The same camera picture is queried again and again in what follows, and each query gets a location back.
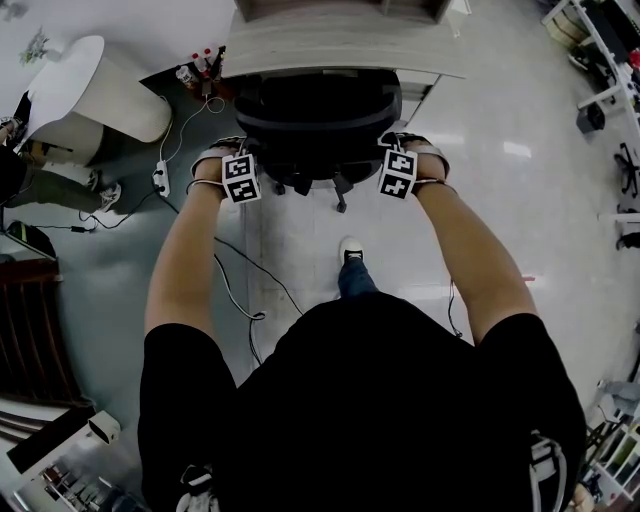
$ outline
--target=forearm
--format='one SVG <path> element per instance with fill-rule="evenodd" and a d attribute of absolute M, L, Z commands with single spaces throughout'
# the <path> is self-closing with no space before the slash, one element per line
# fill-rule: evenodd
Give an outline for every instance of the forearm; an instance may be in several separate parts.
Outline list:
<path fill-rule="evenodd" d="M 500 320 L 536 313 L 520 271 L 505 247 L 449 187 L 424 186 L 418 200 L 433 226 L 476 344 Z"/>
<path fill-rule="evenodd" d="M 222 192 L 192 187 L 156 262 L 145 315 L 145 330 L 182 323 L 213 336 L 210 304 L 214 235 Z"/>
<path fill-rule="evenodd" d="M 9 134 L 11 133 L 9 126 L 11 125 L 3 126 L 2 128 L 0 128 L 0 144 L 4 144 L 4 141 L 7 140 L 7 137 L 9 137 Z"/>

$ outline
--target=shelf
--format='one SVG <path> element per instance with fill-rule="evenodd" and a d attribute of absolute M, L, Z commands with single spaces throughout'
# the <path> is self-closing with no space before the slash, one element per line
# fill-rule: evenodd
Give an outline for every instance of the shelf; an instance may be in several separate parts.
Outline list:
<path fill-rule="evenodd" d="M 380 6 L 380 13 L 386 16 L 409 18 L 421 21 L 442 19 L 452 0 L 334 0 L 335 4 L 369 4 Z M 313 5 L 327 5 L 322 0 L 235 0 L 245 21 L 285 13 Z"/>

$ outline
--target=shoe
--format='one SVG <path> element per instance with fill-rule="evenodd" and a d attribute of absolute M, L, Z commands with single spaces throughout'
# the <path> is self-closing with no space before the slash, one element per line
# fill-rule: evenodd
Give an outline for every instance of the shoe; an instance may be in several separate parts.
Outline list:
<path fill-rule="evenodd" d="M 360 258 L 364 261 L 364 249 L 362 244 L 352 236 L 342 239 L 340 242 L 340 262 L 344 263 L 351 258 Z"/>
<path fill-rule="evenodd" d="M 102 177 L 102 171 L 97 171 L 93 169 L 91 174 L 89 174 L 89 179 L 85 183 L 85 187 L 87 187 L 91 192 L 95 192 L 96 188 L 100 184 L 100 178 Z"/>
<path fill-rule="evenodd" d="M 100 208 L 100 211 L 108 212 L 109 209 L 120 200 L 121 195 L 122 186 L 120 183 L 116 183 L 112 187 L 100 192 L 100 197 L 102 198 L 102 207 Z"/>

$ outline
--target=wire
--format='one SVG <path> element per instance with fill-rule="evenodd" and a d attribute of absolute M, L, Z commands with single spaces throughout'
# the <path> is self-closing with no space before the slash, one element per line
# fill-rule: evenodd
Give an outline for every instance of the wire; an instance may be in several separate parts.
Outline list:
<path fill-rule="evenodd" d="M 169 102 L 167 101 L 167 98 L 165 98 L 164 96 L 161 96 L 161 98 L 162 98 L 162 99 L 164 99 L 167 103 L 169 103 Z M 219 114 L 220 112 L 222 112 L 222 111 L 225 109 L 225 107 L 226 107 L 226 105 L 227 105 L 226 101 L 224 101 L 222 98 L 218 98 L 217 96 L 214 96 L 213 98 L 209 98 L 209 95 L 207 94 L 207 95 L 205 96 L 205 100 L 206 100 L 206 101 L 205 101 L 204 105 L 202 105 L 202 107 L 200 108 L 200 110 L 198 110 L 197 112 L 194 112 L 193 114 L 191 114 L 191 116 L 190 116 L 190 117 L 189 117 L 189 118 L 184 122 L 184 124 L 182 125 L 182 128 L 180 128 L 180 134 L 179 134 L 180 142 L 178 143 L 178 148 L 173 152 L 173 154 L 172 154 L 169 158 L 164 159 L 164 158 L 162 157 L 162 150 L 163 150 L 163 148 L 164 148 L 164 143 L 167 141 L 167 138 L 169 137 L 169 133 L 171 132 L 171 128 L 173 127 L 173 120 L 171 121 L 171 123 L 169 124 L 169 128 L 167 129 L 167 133 L 165 133 L 165 135 L 164 135 L 164 139 L 162 139 L 162 144 L 160 144 L 160 160 L 161 160 L 161 161 L 162 161 L 162 160 L 164 160 L 166 163 L 169 163 L 169 162 L 170 162 L 171 160 L 173 160 L 173 159 L 175 158 L 175 156 L 180 152 L 180 149 L 182 148 L 182 134 L 184 133 L 184 129 L 187 127 L 187 125 L 189 124 L 189 122 L 190 122 L 194 117 L 196 117 L 196 116 L 197 116 L 200 112 L 202 112 L 205 108 L 206 108 L 207 110 L 209 110 L 209 112 L 211 112 L 212 114 Z M 209 103 L 210 103 L 210 102 L 212 102 L 212 101 L 214 101 L 214 100 L 220 100 L 220 101 L 222 101 L 222 108 L 221 108 L 220 110 L 215 111 L 215 112 L 209 108 Z"/>
<path fill-rule="evenodd" d="M 260 265 L 258 265 L 255 261 L 253 261 L 251 258 L 249 258 L 249 256 L 247 256 L 246 254 L 244 254 L 242 251 L 240 251 L 239 249 L 236 249 L 233 245 L 231 245 L 229 242 L 225 242 L 224 240 L 221 240 L 218 237 L 214 237 L 214 239 L 221 243 L 222 245 L 226 245 L 227 247 L 229 247 L 231 250 L 235 251 L 237 254 L 239 254 L 240 256 L 242 256 L 245 260 L 247 260 L 249 263 L 251 263 L 254 267 L 259 268 L 260 270 L 262 270 L 265 274 L 267 274 L 271 279 L 273 279 L 276 283 L 278 283 L 282 289 L 284 290 L 284 293 L 287 294 L 287 297 L 289 297 L 289 300 L 291 301 L 291 304 L 293 304 L 293 307 L 296 308 L 296 310 L 298 311 L 298 313 L 300 313 L 300 315 L 304 315 L 304 313 L 302 312 L 302 310 L 298 307 L 298 305 L 296 304 L 296 301 L 293 300 L 293 297 L 291 296 L 291 294 L 289 293 L 289 290 L 287 290 L 287 287 L 282 283 L 282 281 L 280 281 L 278 278 L 276 278 L 271 272 L 269 272 L 266 268 L 261 267 Z"/>
<path fill-rule="evenodd" d="M 143 205 L 143 203 L 149 199 L 152 195 L 155 195 L 157 192 L 156 188 L 154 187 L 153 190 L 151 192 L 149 192 L 147 195 L 145 195 L 142 199 L 140 199 L 140 201 L 138 202 L 137 205 L 135 205 L 133 207 L 133 210 L 131 210 L 129 213 L 127 213 L 127 215 L 121 219 L 119 222 L 117 222 L 116 224 L 114 224 L 113 226 L 107 226 L 106 224 L 103 224 L 103 222 L 96 217 L 95 215 L 93 215 L 92 213 L 89 214 L 89 216 L 86 219 L 82 218 L 82 212 L 78 212 L 78 218 L 82 221 L 82 222 L 86 222 L 89 219 L 93 219 L 94 221 L 96 221 L 98 224 L 100 224 L 103 228 L 105 229 L 116 229 L 117 227 L 119 227 L 124 221 L 128 220 L 129 218 L 131 218 L 131 216 L 136 213 L 138 211 L 138 209 Z"/>
<path fill-rule="evenodd" d="M 164 204 L 166 204 L 169 208 L 171 208 L 174 212 L 176 212 L 176 215 L 180 214 L 180 210 L 178 210 L 175 206 L 173 206 L 166 197 L 164 197 L 162 194 L 160 194 L 160 191 L 156 188 L 154 189 L 156 191 L 156 195 L 158 196 L 158 199 L 160 199 L 160 201 L 162 201 Z"/>
<path fill-rule="evenodd" d="M 211 110 L 211 109 L 209 108 L 209 102 L 207 101 L 207 103 L 205 103 L 205 105 L 207 105 L 207 110 L 208 110 L 209 112 L 211 112 L 212 114 L 220 114 L 220 113 L 225 109 L 225 107 L 227 106 L 227 102 L 226 102 L 226 101 L 224 101 L 224 100 L 223 100 L 222 98 L 220 98 L 219 96 L 214 96 L 213 98 L 211 98 L 211 100 L 210 100 L 210 101 L 213 101 L 213 100 L 220 100 L 220 101 L 222 102 L 222 108 L 221 108 L 220 110 L 216 110 L 216 111 L 214 112 L 213 110 Z"/>
<path fill-rule="evenodd" d="M 238 308 L 238 311 L 240 311 L 244 316 L 246 316 L 249 319 L 249 348 L 251 350 L 251 354 L 257 361 L 258 366 L 262 366 L 262 358 L 260 357 L 260 354 L 258 353 L 258 349 L 256 348 L 255 344 L 253 343 L 253 322 L 259 322 L 260 320 L 264 320 L 267 317 L 267 313 L 265 311 L 260 311 L 255 315 L 251 315 L 247 313 L 240 304 L 238 304 L 238 301 L 236 301 L 236 299 L 233 297 L 233 293 L 231 293 L 231 286 L 229 285 L 229 278 L 227 277 L 227 271 L 225 270 L 224 265 L 220 261 L 220 258 L 218 258 L 217 254 L 214 254 L 213 257 L 215 258 L 216 263 L 220 267 L 220 272 L 222 273 L 222 280 L 224 281 L 224 285 L 227 288 L 227 294 L 229 295 L 229 299 L 231 299 L 231 302 L 233 302 L 234 306 Z"/>
<path fill-rule="evenodd" d="M 231 299 L 231 302 L 233 302 L 233 304 L 236 306 L 236 308 L 238 308 L 238 310 L 244 316 L 246 316 L 249 320 L 264 320 L 265 317 L 267 316 L 267 314 L 264 311 L 260 311 L 259 313 L 256 313 L 255 315 L 247 313 L 246 310 L 240 304 L 238 304 L 236 299 L 233 298 L 233 294 L 231 293 L 231 286 L 229 285 L 229 278 L 227 277 L 227 271 L 225 270 L 224 265 L 220 261 L 220 258 L 218 258 L 218 255 L 214 254 L 213 257 L 215 258 L 216 263 L 220 267 L 220 271 L 222 272 L 222 280 L 224 281 L 224 285 L 227 288 L 227 292 L 229 294 L 229 298 Z"/>
<path fill-rule="evenodd" d="M 173 204 L 171 204 L 166 198 L 164 198 L 160 194 L 158 194 L 158 198 L 163 203 L 165 203 L 167 206 L 169 206 L 169 208 L 171 208 L 174 212 L 180 213 L 178 211 L 178 209 L 175 206 L 173 206 Z M 300 310 L 300 308 L 298 307 L 298 305 L 296 304 L 296 302 L 293 300 L 293 297 L 291 297 L 291 294 L 289 293 L 289 290 L 287 290 L 287 287 L 279 279 L 277 279 L 271 272 L 269 272 L 267 269 L 265 269 L 265 268 L 261 267 L 260 265 L 258 265 L 255 261 L 253 261 L 251 258 L 249 258 L 249 256 L 247 256 L 240 249 L 237 249 L 235 246 L 233 246 L 229 242 L 226 242 L 225 240 L 222 240 L 221 238 L 218 238 L 217 236 L 214 237 L 214 239 L 218 243 L 220 243 L 222 245 L 226 245 L 227 247 L 229 247 L 236 254 L 242 256 L 245 260 L 247 260 L 248 262 L 250 262 L 251 264 L 253 264 L 257 268 L 262 270 L 265 274 L 267 274 L 269 277 L 271 277 L 271 279 L 273 279 L 276 283 L 278 283 L 280 286 L 282 286 L 282 289 L 285 291 L 285 293 L 289 297 L 289 300 L 291 300 L 291 303 L 294 305 L 294 307 L 298 310 L 298 313 L 300 313 L 301 315 L 303 314 L 302 311 Z M 264 320 L 266 318 L 267 314 L 266 314 L 265 311 L 260 311 L 259 313 L 255 314 L 255 315 L 251 315 L 251 314 L 247 313 L 247 311 L 245 311 L 245 309 L 242 306 L 240 306 L 240 304 L 238 304 L 238 302 L 233 297 L 233 294 L 231 293 L 231 286 L 229 284 L 229 277 L 227 276 L 227 271 L 224 268 L 224 265 L 220 261 L 220 258 L 218 258 L 217 254 L 214 254 L 214 258 L 216 260 L 216 263 L 220 267 L 220 272 L 222 273 L 222 280 L 224 281 L 224 285 L 225 285 L 225 287 L 227 289 L 227 294 L 229 295 L 229 298 L 231 299 L 231 302 L 233 302 L 235 307 L 238 308 L 238 310 L 244 316 L 246 316 L 249 319 L 249 348 L 251 350 L 251 354 L 253 355 L 253 357 L 255 358 L 256 362 L 258 363 L 258 366 L 262 366 L 263 360 L 262 360 L 262 357 L 260 357 L 260 353 L 258 352 L 258 349 L 257 349 L 257 347 L 255 345 L 255 342 L 254 342 L 253 324 L 254 324 L 254 322 L 259 322 L 260 320 Z"/>
<path fill-rule="evenodd" d="M 451 316 L 451 306 L 453 306 L 453 299 L 456 297 L 456 288 L 453 286 L 453 279 L 451 279 L 449 283 L 449 309 L 447 314 L 449 315 L 449 323 L 451 324 L 451 329 L 453 329 L 453 334 L 456 335 L 456 338 L 462 338 L 462 333 L 458 330 L 458 328 L 453 325 L 453 317 Z"/>
<path fill-rule="evenodd" d="M 258 366 L 262 366 L 262 358 L 260 357 L 260 354 L 258 353 L 258 350 L 253 343 L 253 322 L 255 322 L 255 320 L 249 320 L 249 348 L 251 349 L 253 357 L 258 362 Z"/>

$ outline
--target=wall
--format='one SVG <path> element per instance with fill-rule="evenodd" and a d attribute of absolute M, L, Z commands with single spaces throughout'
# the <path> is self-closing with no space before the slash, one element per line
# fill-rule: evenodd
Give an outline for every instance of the wall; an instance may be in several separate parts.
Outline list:
<path fill-rule="evenodd" d="M 103 36 L 138 64 L 140 79 L 186 62 L 194 51 L 223 44 L 235 9 L 233 0 L 20 1 L 28 7 L 22 18 L 7 22 L 0 11 L 0 117 L 14 112 L 43 65 L 23 67 L 18 57 L 40 26 L 60 48 L 86 35 Z"/>

